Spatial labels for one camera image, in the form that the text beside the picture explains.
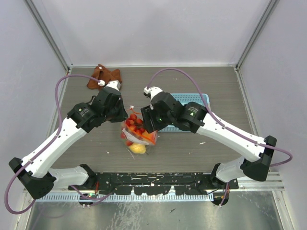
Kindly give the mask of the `aluminium frame post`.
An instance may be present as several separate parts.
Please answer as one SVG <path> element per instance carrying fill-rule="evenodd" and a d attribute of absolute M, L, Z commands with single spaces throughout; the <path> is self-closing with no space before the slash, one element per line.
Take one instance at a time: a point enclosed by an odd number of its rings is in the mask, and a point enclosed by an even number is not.
<path fill-rule="evenodd" d="M 270 0 L 264 10 L 264 12 L 262 13 L 255 29 L 253 30 L 253 33 L 250 37 L 250 39 L 248 40 L 237 64 L 235 65 L 235 69 L 236 71 L 239 71 L 240 68 L 242 67 L 243 63 L 245 62 L 245 59 L 247 58 L 248 54 L 250 53 L 252 47 L 254 46 L 254 44 L 256 43 L 258 37 L 260 36 L 262 30 L 264 29 L 266 23 L 268 22 L 270 16 L 272 15 L 272 13 L 274 12 L 276 6 L 278 5 L 280 1 L 279 0 Z"/>
<path fill-rule="evenodd" d="M 35 22 L 37 23 L 39 29 L 43 33 L 45 39 L 47 40 L 48 44 L 50 45 L 51 49 L 53 50 L 54 54 L 60 61 L 63 68 L 69 72 L 71 70 L 71 66 L 68 65 L 66 60 L 64 59 L 64 56 L 62 52 L 60 51 L 59 46 L 57 45 L 53 35 L 51 34 L 50 30 L 48 29 L 41 13 L 39 12 L 38 8 L 36 7 L 33 0 L 24 0 L 24 3 L 26 4 L 27 8 L 29 9 L 30 13 L 32 14 Z"/>

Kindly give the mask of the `aluminium frame post right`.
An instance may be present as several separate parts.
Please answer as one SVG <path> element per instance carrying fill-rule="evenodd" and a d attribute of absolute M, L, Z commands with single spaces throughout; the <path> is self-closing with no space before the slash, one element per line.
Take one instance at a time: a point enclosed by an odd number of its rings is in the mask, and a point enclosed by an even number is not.
<path fill-rule="evenodd" d="M 235 65 L 235 69 L 236 71 L 239 71 L 240 68 L 242 67 L 243 63 L 245 62 L 245 59 L 247 58 L 248 54 L 250 53 L 252 47 L 254 46 L 254 44 L 256 43 L 258 37 L 260 36 L 262 30 L 264 29 L 266 23 L 268 22 L 270 16 L 272 15 L 272 13 L 274 12 L 276 6 L 278 5 L 280 1 L 279 0 L 270 0 L 264 10 L 264 12 L 262 13 L 255 29 L 253 30 L 253 33 L 250 37 L 250 39 L 248 40 L 237 64 Z"/>

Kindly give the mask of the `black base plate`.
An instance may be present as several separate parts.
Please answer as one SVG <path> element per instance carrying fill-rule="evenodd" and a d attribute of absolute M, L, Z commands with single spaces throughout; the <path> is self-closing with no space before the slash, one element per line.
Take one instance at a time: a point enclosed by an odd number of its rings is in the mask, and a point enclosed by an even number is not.
<path fill-rule="evenodd" d="M 147 194 L 166 195 L 174 188 L 175 195 L 207 195 L 216 190 L 210 175 L 203 172 L 104 172 L 96 174 L 97 181 L 92 187 L 77 185 L 80 191 L 97 189 L 100 194 L 111 192 L 117 195 L 130 195 L 132 192 L 140 196 Z"/>

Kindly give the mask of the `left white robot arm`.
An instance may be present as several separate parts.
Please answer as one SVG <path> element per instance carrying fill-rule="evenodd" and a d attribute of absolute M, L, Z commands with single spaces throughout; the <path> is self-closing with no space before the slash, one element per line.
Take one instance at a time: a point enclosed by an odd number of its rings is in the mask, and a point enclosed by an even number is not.
<path fill-rule="evenodd" d="M 77 140 L 104 122 L 117 123 L 128 117 L 119 90 L 106 86 L 88 103 L 76 104 L 62 125 L 33 153 L 13 158 L 9 166 L 33 199 L 40 199 L 55 188 L 80 185 L 95 187 L 96 173 L 86 164 L 75 168 L 53 169 L 54 162 Z"/>

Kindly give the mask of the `red strawberry bunch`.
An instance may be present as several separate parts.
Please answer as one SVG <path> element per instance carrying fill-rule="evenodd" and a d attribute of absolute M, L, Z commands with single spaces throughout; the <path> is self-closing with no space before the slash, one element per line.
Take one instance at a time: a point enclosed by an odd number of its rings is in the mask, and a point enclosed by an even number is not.
<path fill-rule="evenodd" d="M 128 118 L 121 122 L 121 138 L 133 143 L 149 145 L 149 143 L 142 138 L 142 133 L 145 131 L 143 128 L 143 120 L 139 113 L 130 113 Z"/>

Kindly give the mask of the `clear zip top bag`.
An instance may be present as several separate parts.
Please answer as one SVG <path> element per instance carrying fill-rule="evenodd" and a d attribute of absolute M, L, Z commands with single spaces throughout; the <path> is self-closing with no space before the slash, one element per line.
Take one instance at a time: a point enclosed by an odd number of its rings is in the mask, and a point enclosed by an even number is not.
<path fill-rule="evenodd" d="M 120 138 L 132 153 L 146 154 L 146 147 L 156 144 L 158 132 L 149 133 L 145 130 L 141 113 L 136 112 L 133 105 L 127 112 L 128 118 L 121 122 Z"/>

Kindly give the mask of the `brown cloth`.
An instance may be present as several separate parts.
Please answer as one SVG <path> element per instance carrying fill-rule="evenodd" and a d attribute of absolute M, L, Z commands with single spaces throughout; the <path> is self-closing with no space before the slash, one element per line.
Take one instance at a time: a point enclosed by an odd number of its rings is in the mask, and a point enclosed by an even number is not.
<path fill-rule="evenodd" d="M 95 67 L 91 77 L 97 80 L 103 80 L 105 82 L 105 85 L 107 85 L 110 81 L 114 80 L 118 80 L 120 84 L 122 83 L 119 69 L 109 70 L 101 64 L 98 64 Z M 91 90 L 101 90 L 103 86 L 99 86 L 98 83 L 94 80 L 89 80 L 89 82 L 87 83 L 87 88 Z"/>

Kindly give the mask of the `aluminium frame post left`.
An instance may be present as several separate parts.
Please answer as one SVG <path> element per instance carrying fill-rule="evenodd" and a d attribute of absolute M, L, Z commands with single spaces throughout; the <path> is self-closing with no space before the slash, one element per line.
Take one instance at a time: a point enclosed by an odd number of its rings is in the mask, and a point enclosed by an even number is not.
<path fill-rule="evenodd" d="M 39 12 L 38 8 L 36 7 L 33 0 L 24 0 L 24 3 L 26 4 L 27 8 L 29 9 L 30 13 L 32 14 L 35 22 L 37 23 L 39 29 L 43 33 L 45 39 L 47 40 L 48 44 L 50 45 L 51 49 L 53 50 L 54 54 L 60 61 L 63 68 L 69 72 L 71 70 L 71 66 L 68 65 L 66 60 L 64 59 L 64 56 L 62 52 L 60 51 L 59 46 L 57 45 L 53 35 L 51 34 L 50 30 L 48 29 L 41 13 Z"/>

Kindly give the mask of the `light blue plastic basket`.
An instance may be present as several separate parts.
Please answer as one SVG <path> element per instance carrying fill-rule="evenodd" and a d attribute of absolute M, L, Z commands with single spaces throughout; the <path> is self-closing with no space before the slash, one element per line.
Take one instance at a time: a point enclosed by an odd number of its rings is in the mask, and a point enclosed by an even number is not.
<path fill-rule="evenodd" d="M 184 111 L 176 123 L 161 130 L 167 132 L 170 128 L 178 132 L 196 133 L 199 127 L 204 125 L 203 119 L 208 113 L 201 96 L 192 93 L 171 93 L 171 95 L 184 105 Z"/>

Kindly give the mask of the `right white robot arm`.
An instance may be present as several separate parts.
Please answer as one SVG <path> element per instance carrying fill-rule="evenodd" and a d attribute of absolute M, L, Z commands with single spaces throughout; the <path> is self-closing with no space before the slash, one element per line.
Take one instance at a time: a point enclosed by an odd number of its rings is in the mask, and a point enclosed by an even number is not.
<path fill-rule="evenodd" d="M 224 188 L 231 180 L 244 176 L 260 182 L 267 179 L 276 138 L 249 134 L 210 114 L 203 105 L 182 104 L 158 87 L 145 88 L 144 95 L 150 98 L 150 104 L 141 109 L 143 128 L 148 133 L 172 125 L 181 131 L 210 137 L 241 155 L 236 160 L 214 166 L 210 175 L 214 188 Z"/>

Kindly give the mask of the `orange pink peach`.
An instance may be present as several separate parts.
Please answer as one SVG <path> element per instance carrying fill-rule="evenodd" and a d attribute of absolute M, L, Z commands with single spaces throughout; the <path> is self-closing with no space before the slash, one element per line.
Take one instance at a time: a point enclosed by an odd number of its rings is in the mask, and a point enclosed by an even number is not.
<path fill-rule="evenodd" d="M 142 138 L 146 140 L 149 144 L 155 145 L 158 137 L 158 132 L 154 131 L 152 133 L 148 133 L 147 131 L 144 131 L 142 133 Z"/>

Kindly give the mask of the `yellow apple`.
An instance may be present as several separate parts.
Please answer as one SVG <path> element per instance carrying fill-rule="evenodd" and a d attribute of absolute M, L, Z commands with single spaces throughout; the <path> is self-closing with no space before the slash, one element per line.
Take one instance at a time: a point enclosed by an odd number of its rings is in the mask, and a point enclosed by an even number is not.
<path fill-rule="evenodd" d="M 146 146 L 139 143 L 133 143 L 129 146 L 129 149 L 134 154 L 145 154 L 146 153 Z"/>

